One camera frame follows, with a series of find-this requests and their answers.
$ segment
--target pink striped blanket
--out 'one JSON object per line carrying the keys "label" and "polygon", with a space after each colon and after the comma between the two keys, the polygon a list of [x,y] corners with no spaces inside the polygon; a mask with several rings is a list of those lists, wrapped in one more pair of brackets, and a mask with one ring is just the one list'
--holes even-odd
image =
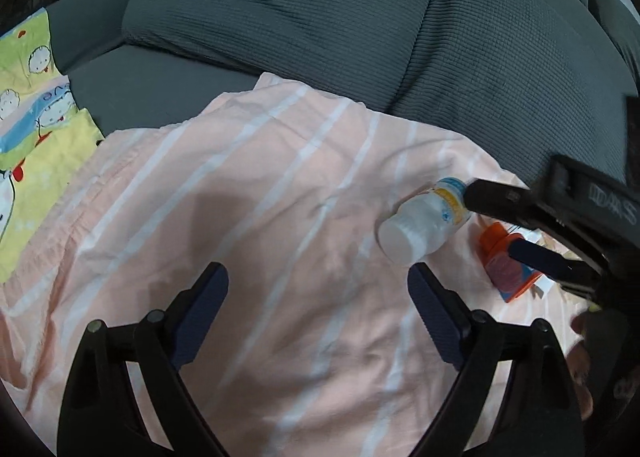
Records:
{"label": "pink striped blanket", "polygon": [[[456,376],[440,361],[375,231],[444,176],[516,182],[457,133],[367,110],[264,74],[194,119],[110,135],[71,181],[0,292],[0,375],[51,448],[87,322],[163,309],[207,263],[230,289],[182,378],[232,456],[408,455]],[[474,218],[430,267],[471,309],[529,324],[562,347],[579,304],[552,289],[510,305],[475,252]],[[166,443],[130,375],[149,432]],[[473,442],[504,390],[501,367]]]}

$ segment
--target black robotic device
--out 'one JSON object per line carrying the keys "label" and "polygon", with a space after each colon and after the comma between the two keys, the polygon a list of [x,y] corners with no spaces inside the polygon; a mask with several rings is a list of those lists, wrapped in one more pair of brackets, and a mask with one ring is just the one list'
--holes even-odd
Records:
{"label": "black robotic device", "polygon": [[[640,394],[621,405],[613,388],[640,363],[638,196],[602,173],[555,156],[537,189],[477,180],[469,185],[465,203],[472,211],[540,228],[581,257],[566,260],[526,241],[510,248],[512,258],[604,308],[603,316],[595,314],[592,321],[601,323],[594,331],[605,334],[591,345],[586,339],[595,376],[589,383],[594,413],[586,423],[580,420],[572,378],[548,322],[510,325],[485,311],[470,311],[426,264],[418,263],[408,272],[409,294],[440,356],[459,374],[410,457],[595,457],[626,455],[631,445],[637,448]],[[58,457],[228,455],[179,376],[181,366],[195,358],[227,287],[225,268],[211,263],[166,311],[153,310],[133,325],[108,327],[100,320],[87,325],[66,383]],[[491,436],[465,451],[497,363],[505,360],[512,361],[511,373]],[[172,450],[149,438],[126,361],[140,364]],[[20,432],[14,431],[17,451],[28,446]]]}

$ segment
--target plastic bottle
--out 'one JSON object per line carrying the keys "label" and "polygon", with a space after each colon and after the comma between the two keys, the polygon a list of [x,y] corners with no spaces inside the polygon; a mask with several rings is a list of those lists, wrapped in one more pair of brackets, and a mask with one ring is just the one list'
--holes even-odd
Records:
{"label": "plastic bottle", "polygon": [[468,220],[461,180],[447,177],[418,193],[385,220],[378,230],[380,247],[392,262],[413,265],[444,244]]}
{"label": "plastic bottle", "polygon": [[509,234],[500,222],[494,222],[479,239],[484,270],[507,303],[523,294],[542,276],[540,271],[509,256],[509,245],[523,238],[520,233]]}

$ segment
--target yellow cartoon blanket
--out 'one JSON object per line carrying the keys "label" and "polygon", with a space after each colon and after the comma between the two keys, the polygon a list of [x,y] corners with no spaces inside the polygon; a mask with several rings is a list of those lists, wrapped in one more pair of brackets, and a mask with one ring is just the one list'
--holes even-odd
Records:
{"label": "yellow cartoon blanket", "polygon": [[34,13],[0,38],[0,283],[102,134],[78,110]]}

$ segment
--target white bottle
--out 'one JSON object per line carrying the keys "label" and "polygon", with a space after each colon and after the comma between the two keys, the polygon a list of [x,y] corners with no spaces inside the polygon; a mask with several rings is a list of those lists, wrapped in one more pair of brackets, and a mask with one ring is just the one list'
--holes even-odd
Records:
{"label": "white bottle", "polygon": [[463,200],[465,189],[459,179],[441,179],[385,220],[378,241],[391,261],[409,266],[440,249],[471,215]]}

